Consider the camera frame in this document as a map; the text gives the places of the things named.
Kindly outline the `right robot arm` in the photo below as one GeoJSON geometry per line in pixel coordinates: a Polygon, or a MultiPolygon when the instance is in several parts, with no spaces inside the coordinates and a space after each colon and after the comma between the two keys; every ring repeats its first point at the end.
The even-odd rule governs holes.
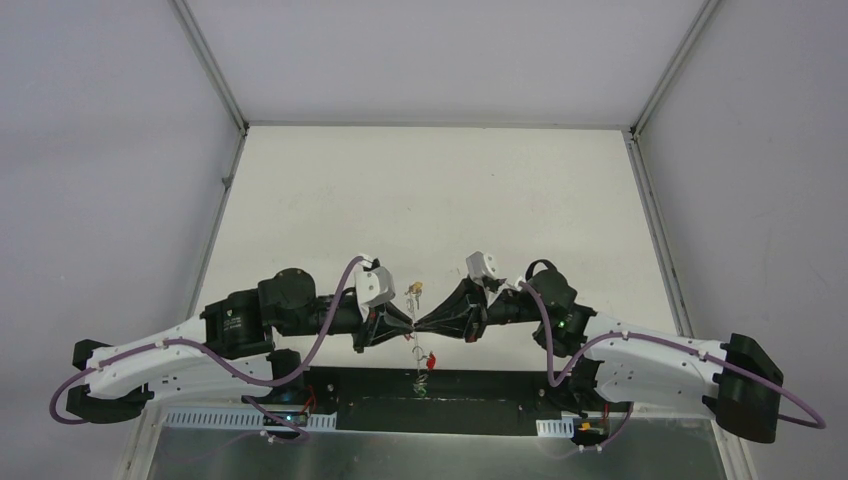
{"type": "Polygon", "coordinates": [[[639,327],[577,302],[577,292],[547,259],[514,283],[489,255],[467,260],[468,275],[416,331],[473,343],[493,326],[534,323],[546,353],[546,392],[585,415],[634,403],[709,414],[724,430],[756,443],[776,439],[783,373],[752,338],[724,342],[639,327]]]}

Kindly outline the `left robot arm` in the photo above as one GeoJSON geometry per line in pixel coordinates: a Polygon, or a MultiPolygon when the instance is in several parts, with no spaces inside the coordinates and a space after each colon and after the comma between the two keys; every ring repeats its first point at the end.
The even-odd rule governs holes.
{"type": "Polygon", "coordinates": [[[327,336],[348,335],[361,353],[412,333],[394,295],[380,266],[349,266],[332,295],[319,295],[307,272],[282,270],[141,340],[77,342],[78,372],[53,395],[50,414],[69,425],[112,424],[137,418],[148,405],[191,397],[271,395],[293,404],[327,336]]]}

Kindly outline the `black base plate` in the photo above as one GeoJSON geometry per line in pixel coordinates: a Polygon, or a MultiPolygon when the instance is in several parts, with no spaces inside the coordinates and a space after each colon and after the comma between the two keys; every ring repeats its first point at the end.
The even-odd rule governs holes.
{"type": "Polygon", "coordinates": [[[595,393],[574,393],[567,385],[553,388],[544,373],[534,371],[437,370],[421,399],[412,389],[415,373],[312,367],[274,388],[269,402],[332,415],[342,431],[509,437],[535,436],[539,422],[628,409],[595,393]]]}

